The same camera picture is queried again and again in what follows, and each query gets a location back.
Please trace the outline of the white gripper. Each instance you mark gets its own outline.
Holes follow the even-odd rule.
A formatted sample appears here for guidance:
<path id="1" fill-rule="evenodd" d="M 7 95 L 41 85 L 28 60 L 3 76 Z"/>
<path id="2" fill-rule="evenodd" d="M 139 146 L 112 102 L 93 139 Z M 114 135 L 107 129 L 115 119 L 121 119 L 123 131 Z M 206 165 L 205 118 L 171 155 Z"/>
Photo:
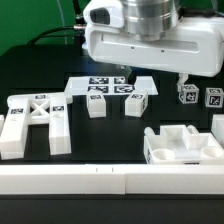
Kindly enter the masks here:
<path id="1" fill-rule="evenodd" d="M 213 77 L 224 63 L 224 15 L 184 9 L 180 0 L 91 0 L 83 12 L 88 53 L 96 61 Z"/>

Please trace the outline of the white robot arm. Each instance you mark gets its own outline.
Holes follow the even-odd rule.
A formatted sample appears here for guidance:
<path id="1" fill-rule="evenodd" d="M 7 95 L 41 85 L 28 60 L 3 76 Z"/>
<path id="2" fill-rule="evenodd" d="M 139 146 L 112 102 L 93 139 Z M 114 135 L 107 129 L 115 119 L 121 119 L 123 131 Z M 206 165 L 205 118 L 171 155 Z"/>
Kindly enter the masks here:
<path id="1" fill-rule="evenodd" d="M 182 0 L 91 0 L 83 11 L 90 57 L 121 66 L 213 77 L 224 63 L 224 14 Z"/>

